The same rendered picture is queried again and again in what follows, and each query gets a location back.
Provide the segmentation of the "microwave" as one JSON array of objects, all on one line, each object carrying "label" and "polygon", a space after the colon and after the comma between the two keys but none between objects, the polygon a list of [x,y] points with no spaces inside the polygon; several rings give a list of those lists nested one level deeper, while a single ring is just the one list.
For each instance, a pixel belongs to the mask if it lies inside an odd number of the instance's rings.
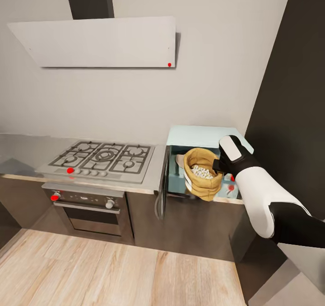
[{"label": "microwave", "polygon": [[[219,140],[228,135],[236,136],[241,145],[251,154],[254,148],[235,128],[193,125],[171,125],[163,161],[162,175],[155,203],[155,213],[159,226],[164,226],[169,176],[184,176],[184,156],[192,148],[205,148],[220,158]],[[233,181],[232,174],[224,174],[223,181]]]}]

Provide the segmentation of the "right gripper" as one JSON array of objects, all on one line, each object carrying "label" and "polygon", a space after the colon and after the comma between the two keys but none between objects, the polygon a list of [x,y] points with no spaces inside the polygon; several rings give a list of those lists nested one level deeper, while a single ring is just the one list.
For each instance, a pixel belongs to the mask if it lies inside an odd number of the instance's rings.
[{"label": "right gripper", "polygon": [[219,159],[215,159],[213,163],[213,170],[224,172],[224,174],[231,174],[231,171],[228,168],[228,165],[225,165],[223,162]]}]

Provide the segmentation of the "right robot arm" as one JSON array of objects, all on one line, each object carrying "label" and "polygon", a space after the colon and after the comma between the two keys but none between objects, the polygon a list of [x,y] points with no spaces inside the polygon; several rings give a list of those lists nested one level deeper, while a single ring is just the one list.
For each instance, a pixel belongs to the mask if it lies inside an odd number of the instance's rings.
[{"label": "right robot arm", "polygon": [[236,136],[220,138],[219,150],[212,169],[232,174],[257,235],[271,239],[325,295],[325,222],[312,217]]}]

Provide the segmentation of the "popcorn bag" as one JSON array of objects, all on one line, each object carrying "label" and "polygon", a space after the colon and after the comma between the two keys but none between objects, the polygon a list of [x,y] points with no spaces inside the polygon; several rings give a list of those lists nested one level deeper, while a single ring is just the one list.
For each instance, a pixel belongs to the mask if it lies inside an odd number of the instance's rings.
[{"label": "popcorn bag", "polygon": [[[192,148],[184,156],[184,178],[189,192],[205,201],[212,201],[221,190],[224,172],[213,170],[215,159],[219,159],[212,151],[205,148]],[[211,178],[198,176],[192,170],[201,168],[208,171]]]}]

